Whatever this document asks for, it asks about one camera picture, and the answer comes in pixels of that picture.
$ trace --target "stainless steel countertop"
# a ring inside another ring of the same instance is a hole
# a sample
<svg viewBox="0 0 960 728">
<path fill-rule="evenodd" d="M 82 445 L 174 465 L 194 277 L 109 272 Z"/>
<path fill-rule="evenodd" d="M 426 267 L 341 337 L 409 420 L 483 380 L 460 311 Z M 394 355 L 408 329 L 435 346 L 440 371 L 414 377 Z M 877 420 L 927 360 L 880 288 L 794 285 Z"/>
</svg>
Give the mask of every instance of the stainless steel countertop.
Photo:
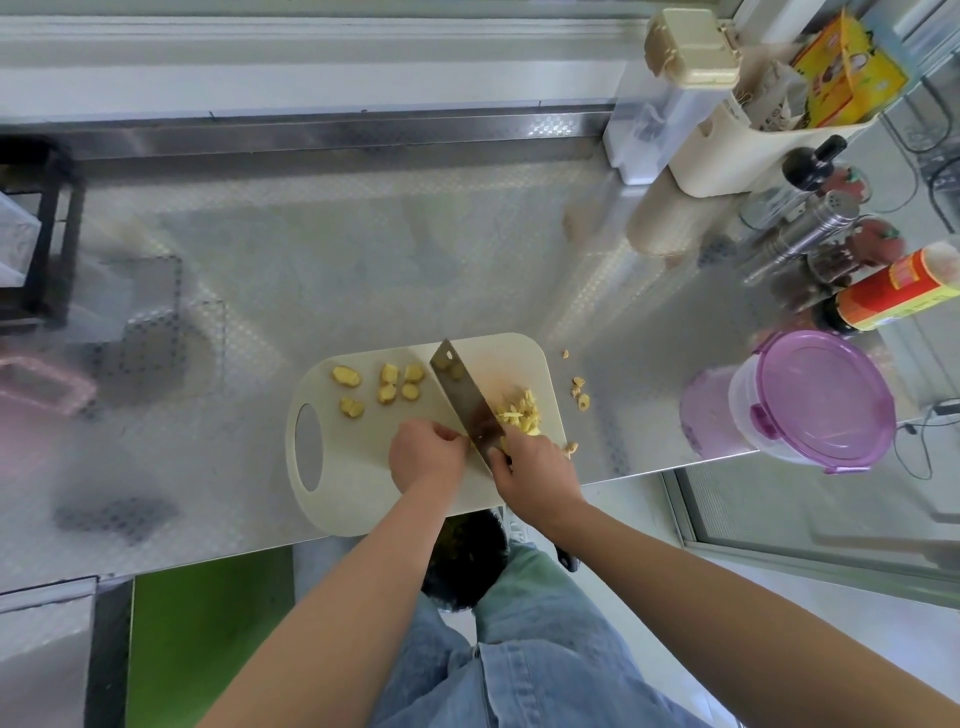
<svg viewBox="0 0 960 728">
<path fill-rule="evenodd" d="M 86 372 L 99 395 L 42 465 L 0 483 L 0 592 L 323 535 L 290 491 L 283 428 L 294 385 L 331 355 L 528 334 L 591 483 L 698 462 L 684 385 L 742 361 L 771 325 L 690 251 L 725 201 L 684 199 L 669 175 L 624 200 L 595 137 L 85 172 L 81 255 L 132 276 L 136 315 L 100 347 L 8 342 Z M 622 234 L 631 214 L 656 232 L 632 235 L 645 252 Z"/>
<path fill-rule="evenodd" d="M 86 579 L 0 596 L 4 726 L 84 725 L 95 587 Z"/>
</svg>

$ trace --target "kitchen knife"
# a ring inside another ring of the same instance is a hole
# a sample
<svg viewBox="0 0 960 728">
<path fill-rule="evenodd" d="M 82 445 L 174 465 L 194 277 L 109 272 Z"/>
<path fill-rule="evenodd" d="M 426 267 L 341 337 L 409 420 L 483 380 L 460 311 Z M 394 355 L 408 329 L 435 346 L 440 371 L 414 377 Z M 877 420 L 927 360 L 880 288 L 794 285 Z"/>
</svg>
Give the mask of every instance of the kitchen knife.
<svg viewBox="0 0 960 728">
<path fill-rule="evenodd" d="M 460 418 L 470 441 L 489 468 L 491 466 L 490 448 L 500 446 L 500 438 L 504 434 L 503 426 L 497 421 L 496 415 L 493 414 L 493 410 L 490 409 L 483 393 L 473 381 L 473 377 L 470 376 L 449 339 L 444 339 L 440 348 L 431 357 L 430 367 L 437 375 L 437 380 L 446 398 L 450 400 L 453 411 Z M 576 571 L 580 568 L 580 560 L 558 546 L 557 559 L 567 571 Z"/>
</svg>

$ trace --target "hand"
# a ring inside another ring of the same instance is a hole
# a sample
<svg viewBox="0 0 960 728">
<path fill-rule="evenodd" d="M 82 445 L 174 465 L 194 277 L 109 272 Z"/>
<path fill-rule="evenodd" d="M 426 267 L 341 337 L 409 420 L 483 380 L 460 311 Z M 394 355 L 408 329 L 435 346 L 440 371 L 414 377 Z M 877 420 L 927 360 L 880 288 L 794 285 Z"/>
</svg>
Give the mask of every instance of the hand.
<svg viewBox="0 0 960 728">
<path fill-rule="evenodd" d="M 421 484 L 452 497 L 463 480 L 468 450 L 467 437 L 447 426 L 417 418 L 405 420 L 390 443 L 390 473 L 396 488 L 406 493 Z"/>
<path fill-rule="evenodd" d="M 503 452 L 491 448 L 496 490 L 514 513 L 547 535 L 551 525 L 571 506 L 584 500 L 577 472 L 569 458 L 545 435 L 531 437 L 512 425 L 504 425 L 503 429 L 514 471 L 510 472 Z"/>
</svg>

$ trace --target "white cutting board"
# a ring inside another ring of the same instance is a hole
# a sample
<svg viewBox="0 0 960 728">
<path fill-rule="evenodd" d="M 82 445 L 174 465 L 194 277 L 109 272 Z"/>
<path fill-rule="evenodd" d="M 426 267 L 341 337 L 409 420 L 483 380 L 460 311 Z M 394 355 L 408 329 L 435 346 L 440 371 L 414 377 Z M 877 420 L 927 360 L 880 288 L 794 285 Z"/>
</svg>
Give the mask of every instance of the white cutting board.
<svg viewBox="0 0 960 728">
<path fill-rule="evenodd" d="M 430 357 L 439 346 L 437 342 L 332 356 L 307 372 L 297 385 L 287 415 L 287 473 L 303 513 L 322 530 L 337 536 L 369 533 L 397 501 L 399 492 L 390 477 L 387 453 L 403 420 L 423 417 L 464 432 L 430 368 Z M 507 399 L 516 400 L 525 388 L 532 390 L 543 418 L 540 431 L 557 445 L 565 444 L 550 371 L 537 342 L 518 333 L 497 333 L 457 339 L 453 346 L 491 406 Z M 383 365 L 395 364 L 402 377 L 406 365 L 414 362 L 419 362 L 426 372 L 420 383 L 420 398 L 405 400 L 397 386 L 396 401 L 380 404 L 376 391 Z M 330 375 L 335 366 L 356 370 L 363 382 L 353 389 L 337 384 Z M 340 411 L 341 397 L 366 404 L 363 416 L 356 420 L 345 416 Z M 305 405 L 312 406 L 317 413 L 324 449 L 320 482 L 313 491 L 303 487 L 297 468 L 297 418 Z M 447 515 L 502 504 L 490 471 L 472 449 L 460 493 Z"/>
</svg>

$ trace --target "left hand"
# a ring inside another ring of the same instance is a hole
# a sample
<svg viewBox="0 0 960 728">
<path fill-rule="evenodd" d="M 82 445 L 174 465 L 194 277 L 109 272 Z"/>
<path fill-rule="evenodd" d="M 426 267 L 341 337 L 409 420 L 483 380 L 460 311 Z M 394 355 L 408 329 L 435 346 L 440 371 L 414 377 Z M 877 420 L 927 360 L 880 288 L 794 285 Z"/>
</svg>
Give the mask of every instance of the left hand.
<svg viewBox="0 0 960 728">
<path fill-rule="evenodd" d="M 415 484 L 456 493 L 464 477 L 470 442 L 465 435 L 431 420 L 400 423 L 390 444 L 390 473 L 406 493 Z"/>
</svg>

